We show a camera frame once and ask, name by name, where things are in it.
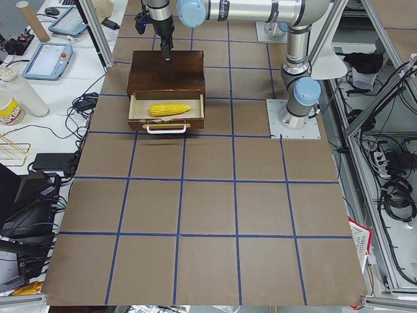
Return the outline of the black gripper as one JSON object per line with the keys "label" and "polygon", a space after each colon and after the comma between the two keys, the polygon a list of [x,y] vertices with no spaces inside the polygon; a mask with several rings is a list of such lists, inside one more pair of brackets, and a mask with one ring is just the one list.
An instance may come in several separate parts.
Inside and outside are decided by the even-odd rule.
{"label": "black gripper", "polygon": [[154,32],[161,37],[160,50],[165,61],[172,58],[171,50],[173,49],[172,34],[174,32],[173,17],[170,16],[164,20],[155,20],[151,18],[148,12],[140,12],[135,17],[136,31],[143,35],[147,24],[152,24]]}

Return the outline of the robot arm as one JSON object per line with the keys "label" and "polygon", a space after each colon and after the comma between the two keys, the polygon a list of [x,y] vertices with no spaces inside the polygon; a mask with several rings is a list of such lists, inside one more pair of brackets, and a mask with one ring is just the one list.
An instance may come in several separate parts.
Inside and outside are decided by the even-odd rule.
{"label": "robot arm", "polygon": [[265,23],[265,33],[270,37],[282,37],[287,34],[288,26],[285,22]]}
{"label": "robot arm", "polygon": [[177,1],[177,13],[182,24],[189,28],[199,27],[209,20],[285,23],[287,51],[281,66],[281,78],[289,99],[278,118],[284,127],[300,130],[321,94],[319,83],[309,73],[311,26],[324,15],[329,4],[329,1],[308,0],[189,0]]}

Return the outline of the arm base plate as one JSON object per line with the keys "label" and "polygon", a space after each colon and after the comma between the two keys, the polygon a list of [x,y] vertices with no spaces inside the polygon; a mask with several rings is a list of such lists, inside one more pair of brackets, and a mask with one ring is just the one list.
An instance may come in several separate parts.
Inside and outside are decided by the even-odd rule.
{"label": "arm base plate", "polygon": [[286,99],[267,99],[267,114],[272,139],[320,140],[320,130],[312,108],[305,117],[294,117],[287,111]]}
{"label": "arm base plate", "polygon": [[286,44],[288,26],[284,22],[256,22],[257,41],[260,43]]}

